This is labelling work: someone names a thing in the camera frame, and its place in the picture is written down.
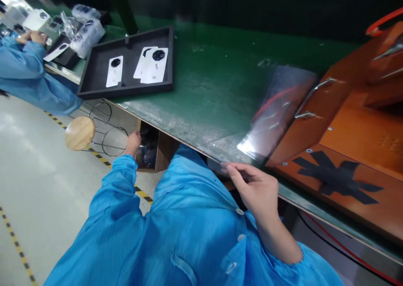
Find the yellow black floor tape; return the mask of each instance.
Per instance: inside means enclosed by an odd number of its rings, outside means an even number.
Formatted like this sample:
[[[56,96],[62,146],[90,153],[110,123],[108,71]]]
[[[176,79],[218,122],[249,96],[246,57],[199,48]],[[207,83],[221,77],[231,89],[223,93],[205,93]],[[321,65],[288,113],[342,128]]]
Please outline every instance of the yellow black floor tape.
[[[25,255],[24,255],[24,253],[22,252],[21,245],[18,242],[16,234],[14,233],[13,228],[11,227],[11,224],[8,221],[7,216],[5,215],[4,210],[1,207],[1,205],[0,205],[0,215],[3,217],[3,221],[5,223],[5,226],[7,227],[7,230],[10,233],[11,239],[13,240],[13,243],[14,243],[16,249],[17,249],[18,254],[20,255],[21,262],[24,265],[24,267],[26,269],[26,273],[28,274],[29,279],[32,282],[32,286],[38,286],[38,282],[35,280],[34,274],[32,273],[32,270],[31,270],[30,266],[28,265],[28,261],[27,261]]]
[[[45,113],[48,114],[50,118],[52,118],[58,125],[60,125],[62,128],[67,129],[67,127],[61,122],[59,119],[57,119],[55,116],[53,116],[51,113],[44,111]],[[101,161],[103,164],[105,164],[109,169],[112,168],[112,164],[109,163],[108,160],[103,158],[99,153],[97,153],[94,149],[92,149],[89,145],[86,147],[95,157],[98,158],[99,161]],[[134,189],[136,190],[136,193],[138,193],[141,197],[143,197],[149,204],[153,203],[153,200],[151,197],[149,197],[144,191],[142,191],[140,188],[138,188],[136,185],[134,185]]]

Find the blue cleanroom smock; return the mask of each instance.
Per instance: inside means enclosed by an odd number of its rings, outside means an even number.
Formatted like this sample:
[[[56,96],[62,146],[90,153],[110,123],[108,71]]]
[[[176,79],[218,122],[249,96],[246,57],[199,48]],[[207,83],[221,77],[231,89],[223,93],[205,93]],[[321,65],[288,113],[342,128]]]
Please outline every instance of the blue cleanroom smock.
[[[21,45],[12,37],[0,41],[0,89],[53,115],[70,115],[83,100],[45,72],[45,48],[29,41]]]
[[[333,268],[299,244],[288,265],[260,242],[243,212],[199,155],[181,145],[144,217],[135,195],[133,157],[117,158],[95,194],[89,217],[56,264],[50,285],[342,285]]]

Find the black tape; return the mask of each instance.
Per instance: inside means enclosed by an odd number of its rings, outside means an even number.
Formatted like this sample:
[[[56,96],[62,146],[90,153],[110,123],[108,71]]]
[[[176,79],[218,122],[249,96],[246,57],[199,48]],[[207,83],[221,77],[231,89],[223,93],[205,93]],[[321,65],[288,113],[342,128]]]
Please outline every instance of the black tape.
[[[340,167],[337,168],[323,151],[313,152],[310,153],[310,155],[318,165],[302,157],[294,159],[293,162],[303,167],[299,170],[298,174],[312,177],[323,182],[319,188],[321,194],[329,196],[334,192],[338,192],[343,196],[354,197],[365,205],[379,203],[362,190],[367,192],[379,192],[383,190],[383,187],[354,181],[354,172],[360,165],[359,163],[343,161]]]

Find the black cable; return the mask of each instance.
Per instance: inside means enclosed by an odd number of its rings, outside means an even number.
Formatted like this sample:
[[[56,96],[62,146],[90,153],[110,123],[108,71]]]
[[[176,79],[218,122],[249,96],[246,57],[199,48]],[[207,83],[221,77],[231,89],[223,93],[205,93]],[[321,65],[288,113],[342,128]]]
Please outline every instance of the black cable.
[[[311,226],[309,226],[309,224],[304,220],[304,218],[301,216],[301,214],[299,213],[299,211],[297,211],[301,221],[305,224],[306,227],[309,228],[310,231],[312,231],[318,238],[320,238],[323,242],[327,243],[329,246],[331,246],[332,248],[334,248],[336,251],[338,251],[339,253],[341,253],[343,256],[345,256],[347,259],[349,259],[350,261],[356,263],[358,266],[360,266],[361,268],[365,269],[366,271],[372,273],[373,275],[377,276],[378,278],[380,278],[381,280],[383,280],[384,282],[388,283],[389,285],[393,285],[393,286],[398,286],[390,281],[388,281],[387,279],[385,279],[383,276],[380,276],[379,274],[377,274],[376,272],[372,271],[371,269],[365,267],[364,265],[362,265],[360,262],[358,262],[357,260],[353,259],[352,257],[350,257],[348,254],[346,254],[345,252],[341,251],[340,249],[338,249],[336,246],[334,246],[332,243],[330,243],[328,240],[326,240],[325,238],[323,238],[320,234],[318,234]]]

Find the orange machine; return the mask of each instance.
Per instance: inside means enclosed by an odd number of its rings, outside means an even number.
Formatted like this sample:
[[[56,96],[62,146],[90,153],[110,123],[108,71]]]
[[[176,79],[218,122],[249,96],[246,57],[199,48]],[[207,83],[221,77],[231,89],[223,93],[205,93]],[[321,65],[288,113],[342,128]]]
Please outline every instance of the orange machine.
[[[403,22],[375,31],[308,94],[266,166],[402,245]]]

